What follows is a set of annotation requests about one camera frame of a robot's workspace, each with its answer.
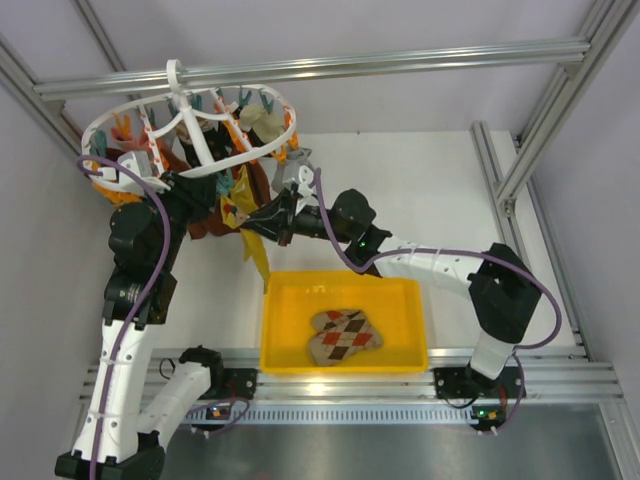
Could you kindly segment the teal clothes peg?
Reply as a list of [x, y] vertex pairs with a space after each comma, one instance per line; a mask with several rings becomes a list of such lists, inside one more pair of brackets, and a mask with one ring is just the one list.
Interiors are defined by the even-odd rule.
[[216, 194], [218, 196], [229, 197], [231, 190], [235, 185], [234, 174], [231, 168], [221, 170], [215, 173]]

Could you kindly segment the mustard sock with reindeer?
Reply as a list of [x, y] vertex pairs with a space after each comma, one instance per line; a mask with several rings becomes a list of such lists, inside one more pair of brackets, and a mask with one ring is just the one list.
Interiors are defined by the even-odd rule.
[[239, 230], [244, 244], [244, 261], [251, 260], [263, 281], [263, 292], [266, 292], [270, 279], [269, 259], [262, 238], [255, 232], [244, 228], [249, 215], [258, 209], [253, 200], [243, 196], [222, 196], [221, 218], [223, 224]]

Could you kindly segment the grey sock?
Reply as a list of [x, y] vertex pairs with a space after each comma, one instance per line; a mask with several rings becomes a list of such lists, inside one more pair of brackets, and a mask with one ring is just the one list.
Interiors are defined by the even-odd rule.
[[298, 186], [310, 186], [314, 181], [314, 167], [310, 161], [312, 150], [300, 147], [287, 153], [283, 164], [278, 164], [271, 181], [271, 188], [279, 193], [283, 189]]

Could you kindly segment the mustard yellow sock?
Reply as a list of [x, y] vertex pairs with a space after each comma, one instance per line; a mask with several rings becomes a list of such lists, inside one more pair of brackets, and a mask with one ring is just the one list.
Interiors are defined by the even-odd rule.
[[229, 197], [232, 198], [236, 196], [243, 196], [244, 198], [253, 200], [253, 197], [250, 191], [249, 181], [247, 178], [246, 168], [242, 166], [234, 175], [234, 179], [235, 179], [235, 185], [231, 190], [231, 194]]

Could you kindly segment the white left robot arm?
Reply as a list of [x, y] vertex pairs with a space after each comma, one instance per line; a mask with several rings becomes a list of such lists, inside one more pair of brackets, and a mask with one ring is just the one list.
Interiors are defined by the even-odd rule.
[[142, 395], [151, 356], [166, 322], [177, 281], [172, 274], [189, 227], [216, 203], [212, 177], [163, 175], [169, 184], [110, 219], [114, 270], [104, 291], [102, 344], [83, 428], [56, 476], [65, 479], [157, 479], [168, 445], [201, 396], [225, 388], [219, 353], [191, 347], [149, 405]]

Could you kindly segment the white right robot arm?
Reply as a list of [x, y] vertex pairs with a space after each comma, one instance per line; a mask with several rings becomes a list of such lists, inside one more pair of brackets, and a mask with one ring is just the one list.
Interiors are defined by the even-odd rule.
[[296, 235], [327, 240], [356, 273], [415, 280], [468, 298], [480, 334], [452, 393], [476, 400], [502, 386], [502, 372], [542, 296], [533, 275], [509, 246], [494, 243], [486, 251], [465, 252], [402, 240], [375, 226], [374, 209], [355, 189], [340, 193], [330, 209], [297, 203], [297, 194], [285, 189], [250, 213], [242, 226], [281, 246]]

